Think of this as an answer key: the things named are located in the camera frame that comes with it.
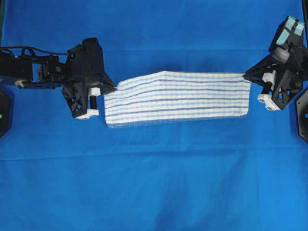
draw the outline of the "blue background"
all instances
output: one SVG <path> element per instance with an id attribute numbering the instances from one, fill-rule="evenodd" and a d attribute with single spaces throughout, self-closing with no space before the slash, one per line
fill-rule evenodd
<path id="1" fill-rule="evenodd" d="M 3 46 L 66 51 L 98 37 L 119 81 L 245 72 L 298 0 L 8 0 Z M 108 129 L 72 119 L 57 90 L 18 90 L 0 139 L 0 230 L 307 230 L 308 144 L 295 106 L 244 119 Z"/>

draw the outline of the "cloth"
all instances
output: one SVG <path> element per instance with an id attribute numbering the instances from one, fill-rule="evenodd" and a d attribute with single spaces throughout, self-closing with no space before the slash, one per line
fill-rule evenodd
<path id="1" fill-rule="evenodd" d="M 242 74 L 162 71 L 120 82 L 105 95 L 108 127 L 240 118 L 249 108 L 249 81 Z"/>
<path id="2" fill-rule="evenodd" d="M 303 20 L 301 1 L 7 0 L 2 46 L 66 51 L 98 37 L 116 84 L 163 70 L 243 73 L 288 15 Z M 107 127 L 102 97 L 100 116 L 81 121 L 61 89 L 5 89 L 0 231 L 308 230 L 294 102 L 268 112 L 256 84 L 245 118 L 123 129 Z"/>

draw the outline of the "cable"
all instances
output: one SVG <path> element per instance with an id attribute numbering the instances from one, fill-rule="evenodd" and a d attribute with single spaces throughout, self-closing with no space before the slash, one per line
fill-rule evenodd
<path id="1" fill-rule="evenodd" d="M 58 52 L 51 52 L 51 51 L 44 51 L 35 47 L 24 47 L 24 46 L 14 46 L 14 47 L 0 47 L 0 50 L 3 49 L 32 49 L 41 53 L 46 53 L 46 54 L 54 54 L 54 55 L 70 55 L 69 53 L 58 53 Z"/>

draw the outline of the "white towel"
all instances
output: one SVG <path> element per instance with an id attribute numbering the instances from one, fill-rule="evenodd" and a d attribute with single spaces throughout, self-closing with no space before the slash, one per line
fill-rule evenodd
<path id="1" fill-rule="evenodd" d="M 240 118 L 249 81 L 235 73 L 162 71 L 122 81 L 104 96 L 109 128 L 214 118 Z"/>

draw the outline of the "black plate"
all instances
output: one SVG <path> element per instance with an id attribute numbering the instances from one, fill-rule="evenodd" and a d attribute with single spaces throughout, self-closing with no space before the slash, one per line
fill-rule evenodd
<path id="1" fill-rule="evenodd" d="M 0 89 L 0 137 L 9 130 L 10 98 Z"/>
<path id="2" fill-rule="evenodd" d="M 308 142 L 308 90 L 296 101 L 299 135 Z"/>

